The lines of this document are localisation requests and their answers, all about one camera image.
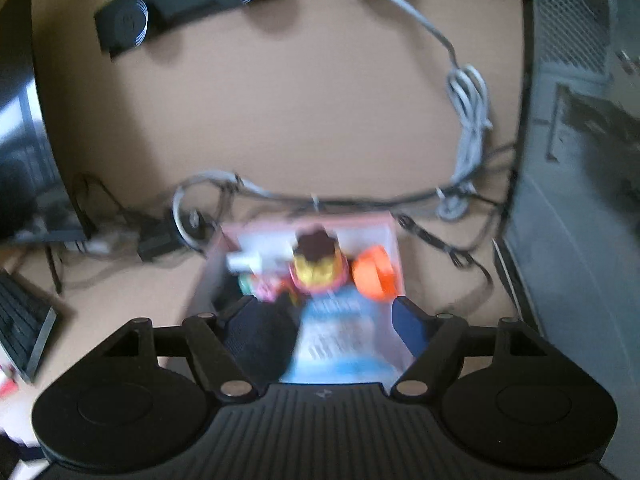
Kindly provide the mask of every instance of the metal mesh panel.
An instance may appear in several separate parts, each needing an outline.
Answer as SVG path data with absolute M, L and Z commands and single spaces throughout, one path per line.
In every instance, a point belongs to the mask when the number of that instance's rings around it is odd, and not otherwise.
M 533 2 L 536 59 L 604 74 L 609 45 L 607 0 Z

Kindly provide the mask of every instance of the wooden desk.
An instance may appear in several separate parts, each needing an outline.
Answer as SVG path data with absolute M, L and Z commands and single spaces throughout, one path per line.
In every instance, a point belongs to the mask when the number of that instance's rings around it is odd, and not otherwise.
M 174 30 L 116 62 L 100 52 L 93 14 L 107 0 L 33 0 L 38 90 L 62 173 L 91 170 L 135 203 L 208 168 L 268 189 L 386 196 L 446 182 L 460 134 L 444 81 L 447 54 L 385 0 L 266 0 Z M 441 28 L 492 94 L 493 145 L 514 139 L 522 76 L 521 0 L 409 0 Z M 504 176 L 484 183 L 500 198 Z M 459 224 L 427 222 L 453 243 Z M 436 312 L 481 281 L 401 237 L 408 294 Z M 490 244 L 478 259 L 492 266 Z M 0 427 L 33 441 L 37 393 L 124 321 L 177 322 L 197 257 L 168 271 L 137 267 L 68 294 L 68 324 L 38 381 L 0 403 Z M 68 280 L 96 263 L 67 271 Z M 50 288 L 44 256 L 23 267 Z M 498 284 L 462 312 L 473 324 L 512 313 Z

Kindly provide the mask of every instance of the circular pad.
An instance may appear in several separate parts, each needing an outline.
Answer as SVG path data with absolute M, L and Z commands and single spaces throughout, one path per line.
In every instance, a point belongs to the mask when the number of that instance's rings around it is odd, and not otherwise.
M 450 432 L 484 460 L 516 468 L 563 468 L 597 455 L 618 420 L 609 394 L 581 370 L 525 359 L 452 384 L 442 399 Z
M 187 378 L 109 357 L 71 368 L 41 394 L 31 420 L 51 459 L 116 473 L 175 456 L 206 417 L 206 396 Z

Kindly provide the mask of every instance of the keyboard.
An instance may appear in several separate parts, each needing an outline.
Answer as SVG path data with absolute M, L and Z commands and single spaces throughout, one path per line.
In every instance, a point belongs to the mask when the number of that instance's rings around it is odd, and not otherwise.
M 0 270 L 0 345 L 20 376 L 33 381 L 57 313 Z

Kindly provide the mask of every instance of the black cable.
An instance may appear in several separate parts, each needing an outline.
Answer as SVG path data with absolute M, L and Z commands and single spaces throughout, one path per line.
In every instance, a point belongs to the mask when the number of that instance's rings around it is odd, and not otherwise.
M 146 214 L 142 210 L 124 207 L 122 205 L 122 202 L 117 199 L 117 197 L 111 192 L 111 190 L 99 176 L 94 175 L 93 173 L 78 173 L 74 177 L 72 183 L 71 199 L 78 206 L 78 209 L 81 211 L 81 213 L 89 220 L 92 220 L 91 217 L 85 211 L 84 206 L 81 205 L 81 203 L 78 201 L 80 195 L 80 185 L 84 187 L 83 192 L 85 198 L 89 194 L 90 186 L 97 186 L 98 188 L 100 188 L 100 190 L 102 190 L 102 192 L 108 197 L 108 199 L 116 206 L 116 214 L 122 216 L 122 219 L 130 227 L 139 228 L 148 225 L 149 222 L 152 222 L 154 220 L 151 215 Z
M 479 193 L 460 193 L 458 196 L 473 198 L 475 200 L 479 200 L 480 202 L 484 202 L 485 204 L 490 204 L 494 207 L 501 207 L 504 205 L 503 202 L 498 202 L 497 200 L 493 200 L 492 198 L 485 197 Z
M 49 272 L 51 273 L 51 279 L 53 280 L 53 285 L 56 288 L 56 294 L 62 294 L 63 283 L 62 279 L 58 274 L 58 270 L 56 269 L 56 263 L 53 259 L 53 252 L 51 251 L 51 246 L 47 244 L 44 247 L 45 254 L 47 256 L 47 265 L 49 266 Z
M 253 220 L 257 219 L 258 217 L 264 215 L 264 214 L 276 214 L 276 213 L 283 213 L 285 211 L 284 208 L 282 208 L 281 206 L 277 206 L 277 205 L 259 205 L 256 206 L 254 208 L 251 208 L 242 218 L 241 223 L 242 224 L 248 224 L 249 222 L 252 222 Z
M 488 221 L 485 222 L 484 227 L 480 231 L 480 234 L 468 248 L 459 248 L 447 244 L 436 235 L 419 226 L 410 216 L 404 214 L 396 215 L 396 220 L 403 229 L 420 238 L 420 240 L 427 243 L 431 247 L 445 254 L 448 254 L 457 269 L 468 270 L 472 267 L 477 267 L 478 269 L 480 269 L 482 275 L 484 276 L 484 283 L 479 288 L 472 290 L 471 293 L 467 294 L 463 298 L 460 298 L 459 300 L 447 305 L 446 307 L 439 309 L 439 313 L 447 312 L 451 314 L 457 314 L 458 316 L 468 316 L 468 314 L 470 314 L 475 308 L 484 303 L 491 296 L 491 293 L 494 290 L 494 279 L 487 268 L 473 257 L 472 252 L 478 248 L 479 243 L 488 233 L 494 217 L 500 210 L 501 208 L 494 208 L 492 214 L 489 216 Z
M 137 254 L 129 254 L 130 259 L 128 260 L 126 259 L 126 257 L 121 256 L 119 259 L 114 259 L 111 265 L 104 267 L 91 277 L 85 278 L 83 280 L 78 280 L 76 282 L 65 283 L 65 289 L 69 291 L 87 290 L 88 288 L 92 288 L 98 283 L 108 280 L 109 278 L 115 276 L 123 270 L 132 269 L 133 267 L 151 266 L 167 270 L 176 269 L 177 267 L 181 266 L 186 260 L 188 260 L 192 254 L 193 253 L 191 253 L 191 251 L 184 250 L 179 254 L 176 254 L 172 258 L 156 261 L 153 263 L 143 262 L 142 260 L 140 260 Z M 73 264 L 69 265 L 68 262 L 64 262 L 62 259 L 61 261 L 63 266 L 65 267 L 73 266 Z
M 504 144 L 495 148 L 494 150 L 487 153 L 482 162 L 469 171 L 465 176 L 460 178 L 458 181 L 452 184 L 447 184 L 441 188 L 433 188 L 424 191 L 419 191 L 416 193 L 406 194 L 396 196 L 394 198 L 388 200 L 380 200 L 372 197 L 318 197 L 317 200 L 313 200 L 308 196 L 295 196 L 281 193 L 272 193 L 268 196 L 260 195 L 255 192 L 251 192 L 244 187 L 239 187 L 238 193 L 244 196 L 249 196 L 251 198 L 255 198 L 257 200 L 277 200 L 278 202 L 283 203 L 297 203 L 300 205 L 310 204 L 312 206 L 337 206 L 337 207 L 366 207 L 369 210 L 390 210 L 394 209 L 398 206 L 413 204 L 416 202 L 423 202 L 425 200 L 430 200 L 431 198 L 439 197 L 440 195 L 452 195 L 455 194 L 459 188 L 460 184 L 463 182 L 467 182 L 472 180 L 476 176 L 481 173 L 490 172 L 490 168 L 487 168 L 487 163 L 489 163 L 496 156 L 501 153 L 507 152 L 514 148 L 514 143 L 510 142 L 509 144 Z
M 466 252 L 466 253 L 475 253 L 480 247 L 480 245 L 482 244 L 482 242 L 484 241 L 484 239 L 486 238 L 486 236 L 491 231 L 491 227 L 494 224 L 494 221 L 499 218 L 503 210 L 504 210 L 503 205 L 494 207 L 489 213 L 489 216 L 484 222 L 484 225 L 482 226 L 482 229 L 480 229 L 480 232 L 478 233 L 476 238 L 474 238 L 474 240 L 468 246 L 456 247 L 456 250 Z

